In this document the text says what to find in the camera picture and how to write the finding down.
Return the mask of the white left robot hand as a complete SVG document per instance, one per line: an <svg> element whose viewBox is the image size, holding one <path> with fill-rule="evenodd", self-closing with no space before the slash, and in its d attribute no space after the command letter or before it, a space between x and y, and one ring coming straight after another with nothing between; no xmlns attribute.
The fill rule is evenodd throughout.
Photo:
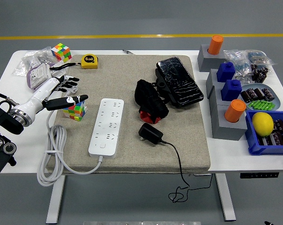
<svg viewBox="0 0 283 225"><path fill-rule="evenodd" d="M77 85L78 81L78 78L68 75L50 78L35 91L25 104L17 106L16 109L22 111L24 116L27 116L30 120L35 120L35 115L44 108L53 111L76 105L88 99L88 96L68 96L52 100L47 100L47 98L50 97L54 91L69 91Z"/></svg>

